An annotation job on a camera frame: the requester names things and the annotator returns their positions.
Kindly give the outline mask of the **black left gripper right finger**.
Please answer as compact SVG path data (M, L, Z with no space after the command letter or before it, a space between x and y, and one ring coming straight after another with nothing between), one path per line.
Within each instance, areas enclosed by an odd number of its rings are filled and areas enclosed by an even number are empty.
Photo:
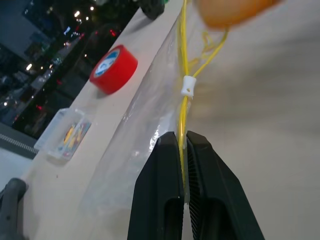
M262 240L244 189L206 137L187 132L189 212L195 240Z

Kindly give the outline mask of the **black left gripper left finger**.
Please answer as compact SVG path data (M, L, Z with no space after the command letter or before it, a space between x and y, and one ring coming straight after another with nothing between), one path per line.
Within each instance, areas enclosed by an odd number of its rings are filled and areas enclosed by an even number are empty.
M134 186L127 238L180 240L184 185L174 132L158 138Z

